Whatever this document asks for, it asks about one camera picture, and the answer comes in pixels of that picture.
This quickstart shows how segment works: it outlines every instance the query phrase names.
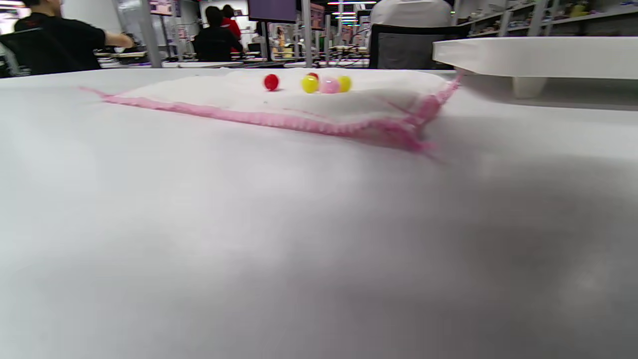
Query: desk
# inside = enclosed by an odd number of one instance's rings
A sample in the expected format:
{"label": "desk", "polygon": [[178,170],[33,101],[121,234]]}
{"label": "desk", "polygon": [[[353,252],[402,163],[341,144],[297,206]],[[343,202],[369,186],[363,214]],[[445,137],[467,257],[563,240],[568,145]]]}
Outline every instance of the desk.
{"label": "desk", "polygon": [[432,160],[78,88],[229,71],[0,80],[4,358],[636,357],[636,112],[466,83]]}
{"label": "desk", "polygon": [[109,52],[97,52],[95,53],[97,57],[112,57],[115,59],[124,59],[127,57],[144,57],[146,56],[146,51],[138,51],[138,52],[122,52],[120,54],[113,54]]}
{"label": "desk", "polygon": [[[274,62],[282,62],[282,63],[287,63],[287,62],[292,62],[295,61],[295,59],[293,58],[286,58],[286,59],[272,59]],[[245,63],[260,63],[260,62],[266,62],[267,59],[266,57],[253,57],[251,59],[243,59],[242,60]]]}
{"label": "desk", "polygon": [[[367,67],[370,63],[369,59],[352,59],[352,60],[339,60],[339,61],[330,61],[330,67]],[[320,61],[319,65],[321,67],[326,67],[325,61]],[[284,65],[286,68],[295,68],[295,67],[306,67],[306,62],[299,63],[287,63]]]}
{"label": "desk", "polygon": [[368,50],[365,46],[354,46],[354,45],[338,45],[333,46],[330,50],[336,50],[341,52],[359,52],[361,54],[367,54]]}
{"label": "desk", "polygon": [[[192,63],[163,63],[164,68],[221,68],[243,65],[242,62],[192,62]],[[102,68],[151,68],[150,65],[124,65],[120,63],[101,63]]]}
{"label": "desk", "polygon": [[163,63],[165,68],[220,68],[220,67],[235,67],[243,65],[241,61],[229,61],[229,62],[193,62],[193,63]]}

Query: monitor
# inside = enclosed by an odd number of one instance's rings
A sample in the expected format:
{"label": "monitor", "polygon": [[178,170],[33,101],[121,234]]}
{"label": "monitor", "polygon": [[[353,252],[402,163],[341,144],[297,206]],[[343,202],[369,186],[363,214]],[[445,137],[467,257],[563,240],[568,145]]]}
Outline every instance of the monitor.
{"label": "monitor", "polygon": [[12,33],[15,22],[29,14],[31,10],[22,1],[0,0],[0,34]]}
{"label": "monitor", "polygon": [[248,0],[248,19],[294,24],[297,21],[297,2],[296,0]]}

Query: pink fringe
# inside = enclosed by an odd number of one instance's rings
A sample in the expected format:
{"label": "pink fringe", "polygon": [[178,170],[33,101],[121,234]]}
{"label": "pink fringe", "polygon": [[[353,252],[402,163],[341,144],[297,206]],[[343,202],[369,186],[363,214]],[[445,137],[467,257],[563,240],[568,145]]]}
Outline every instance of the pink fringe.
{"label": "pink fringe", "polygon": [[422,99],[415,113],[404,111],[403,119],[369,119],[347,125],[336,125],[315,121],[299,116],[269,114],[264,112],[240,112],[220,109],[214,106],[192,105],[190,103],[173,102],[165,103],[150,100],[148,98],[127,98],[117,95],[109,95],[96,89],[82,88],[100,95],[105,102],[120,105],[156,109],[161,111],[191,114],[206,118],[222,119],[240,123],[249,123],[260,126],[286,128],[316,134],[336,135],[345,137],[360,137],[369,129],[387,134],[391,139],[405,146],[410,151],[420,152],[432,148],[432,144],[420,139],[424,127],[432,122],[439,113],[441,106],[454,94],[459,87],[461,76],[437,94],[426,96]]}

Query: white fabric pad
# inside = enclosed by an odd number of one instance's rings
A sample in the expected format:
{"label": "white fabric pad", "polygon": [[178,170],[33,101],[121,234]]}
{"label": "white fabric pad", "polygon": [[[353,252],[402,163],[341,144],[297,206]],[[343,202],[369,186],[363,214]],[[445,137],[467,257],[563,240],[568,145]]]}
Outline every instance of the white fabric pad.
{"label": "white fabric pad", "polygon": [[[317,73],[320,79],[347,75],[352,79],[352,89],[338,94],[305,93],[301,80],[309,72]],[[265,76],[270,73],[279,77],[278,91],[270,92],[263,86]],[[444,90],[447,84],[439,76],[408,70],[243,70],[224,76],[194,76],[159,82],[117,97],[349,124],[374,119],[404,119],[406,114],[416,111],[425,98]]]}

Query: dark hair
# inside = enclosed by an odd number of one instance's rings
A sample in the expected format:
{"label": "dark hair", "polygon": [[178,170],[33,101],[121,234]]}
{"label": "dark hair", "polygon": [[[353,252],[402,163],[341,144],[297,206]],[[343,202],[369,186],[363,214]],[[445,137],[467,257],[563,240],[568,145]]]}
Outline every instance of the dark hair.
{"label": "dark hair", "polygon": [[257,35],[259,36],[263,36],[262,24],[263,24],[263,21],[257,22]]}
{"label": "dark hair", "polygon": [[221,22],[224,21],[224,15],[217,6],[209,6],[206,8],[206,20],[211,27],[221,26]]}
{"label": "dark hair", "polygon": [[27,7],[40,5],[40,0],[22,0]]}
{"label": "dark hair", "polygon": [[235,9],[233,9],[233,7],[230,5],[224,5],[224,7],[221,9],[221,12],[224,14],[224,17],[227,17],[229,19],[235,17]]}

